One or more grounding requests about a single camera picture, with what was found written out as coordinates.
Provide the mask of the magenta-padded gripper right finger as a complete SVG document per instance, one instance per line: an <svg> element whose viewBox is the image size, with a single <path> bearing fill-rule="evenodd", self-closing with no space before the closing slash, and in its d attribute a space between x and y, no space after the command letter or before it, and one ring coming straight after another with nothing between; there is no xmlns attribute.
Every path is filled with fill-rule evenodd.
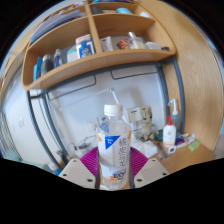
<svg viewBox="0 0 224 224"><path fill-rule="evenodd" d="M169 172L156 159L148 159L135 148L130 151L129 186L131 189L143 187L168 176Z"/></svg>

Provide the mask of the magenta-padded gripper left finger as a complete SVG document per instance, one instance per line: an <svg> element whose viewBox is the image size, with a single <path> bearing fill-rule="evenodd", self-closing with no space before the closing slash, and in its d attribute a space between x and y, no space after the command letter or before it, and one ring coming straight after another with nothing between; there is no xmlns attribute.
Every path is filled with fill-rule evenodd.
<svg viewBox="0 0 224 224"><path fill-rule="evenodd" d="M84 188L100 188L98 148L95 147L80 159L71 159L60 177Z"/></svg>

